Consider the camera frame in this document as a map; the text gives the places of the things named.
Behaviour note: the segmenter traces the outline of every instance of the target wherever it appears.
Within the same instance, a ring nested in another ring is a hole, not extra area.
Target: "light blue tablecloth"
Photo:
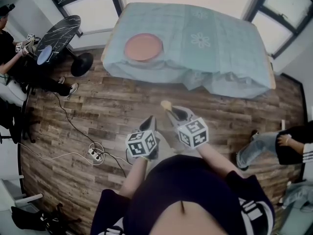
[[[151,33],[163,52],[143,63],[124,55],[126,42]],[[182,4],[131,3],[107,46],[104,68],[113,76],[205,86],[211,93],[253,98],[270,88],[265,48],[257,28],[216,11]]]

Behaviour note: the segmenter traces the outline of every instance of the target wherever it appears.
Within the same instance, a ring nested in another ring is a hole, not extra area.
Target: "white cable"
[[[112,155],[112,154],[109,154],[108,152],[105,152],[104,147],[102,146],[102,144],[100,144],[100,143],[98,143],[98,142],[91,143],[91,144],[89,145],[89,150],[90,150],[90,147],[91,147],[93,144],[98,144],[98,145],[101,146],[102,150],[99,149],[99,148],[97,148],[97,147],[96,147],[96,148],[95,148],[95,147],[92,148],[93,150],[96,149],[96,150],[101,151],[101,153],[97,153],[99,156],[102,156],[102,155],[103,155],[102,162],[99,163],[99,164],[94,164],[94,163],[90,162],[87,158],[85,158],[84,156],[80,155],[80,154],[77,153],[77,152],[66,153],[66,154],[63,154],[63,155],[58,156],[58,157],[55,157],[55,158],[43,158],[42,156],[40,156],[40,155],[38,155],[37,153],[33,152],[33,151],[32,151],[30,148],[28,148],[26,145],[24,145],[24,144],[22,144],[22,143],[19,143],[19,144],[22,145],[22,146],[24,146],[24,147],[27,148],[30,152],[32,152],[33,154],[35,154],[36,156],[38,156],[39,158],[44,159],[44,160],[54,160],[54,159],[58,159],[58,158],[60,158],[60,157],[66,156],[66,155],[77,154],[78,156],[81,156],[83,159],[85,159],[85,160],[86,160],[89,164],[91,164],[91,165],[101,165],[101,164],[104,162],[105,158],[106,158],[106,154],[108,154],[108,155],[111,155],[112,157],[114,157],[114,158],[116,158],[116,159],[121,159],[121,160],[123,160],[125,163],[127,163],[127,164],[129,164],[129,165],[132,165],[131,163],[125,161],[123,158],[116,157],[116,156],[114,156],[114,155]]]
[[[25,148],[27,148],[30,152],[34,153],[36,156],[40,157],[41,159],[44,159],[44,160],[54,160],[54,159],[58,159],[60,157],[63,157],[63,156],[66,156],[66,155],[70,155],[70,154],[77,154],[78,156],[81,156],[83,159],[85,159],[89,164],[91,165],[101,165],[103,162],[104,162],[104,159],[102,160],[102,162],[100,164],[94,164],[92,162],[90,162],[87,158],[85,158],[84,156],[80,155],[79,153],[77,152],[70,152],[70,153],[66,153],[66,154],[63,154],[61,156],[58,156],[58,157],[55,157],[55,158],[43,158],[42,156],[38,155],[37,153],[33,152],[30,148],[28,148],[26,145],[22,144],[22,143],[19,143],[20,145],[24,146]]]

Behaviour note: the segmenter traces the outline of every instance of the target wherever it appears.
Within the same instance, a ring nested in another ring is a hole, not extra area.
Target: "white stool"
[[[19,176],[12,176],[12,177],[6,177],[0,179],[0,212],[10,210],[11,206],[19,207],[27,204],[28,202],[34,201],[36,199],[42,198],[42,194],[37,194],[35,196],[31,196],[28,198],[22,198],[22,199],[14,199],[14,197],[11,195],[11,193],[8,191],[7,187],[4,184],[4,181],[10,181],[10,180],[16,180],[16,179],[23,179],[23,175]]]

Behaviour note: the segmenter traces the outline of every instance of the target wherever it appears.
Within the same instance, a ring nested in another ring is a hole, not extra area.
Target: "blue plate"
[[[40,53],[38,59],[37,59],[37,64],[42,65],[45,63],[49,57],[51,56],[52,53],[52,46],[48,45],[46,48],[43,49],[43,51]]]

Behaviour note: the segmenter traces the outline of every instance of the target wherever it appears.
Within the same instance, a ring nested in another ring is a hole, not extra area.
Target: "window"
[[[246,16],[255,24],[265,48],[277,58],[313,17],[313,0],[256,0]]]
[[[120,0],[53,0],[64,17],[78,15],[82,22],[77,32],[83,34],[111,31],[122,13]]]

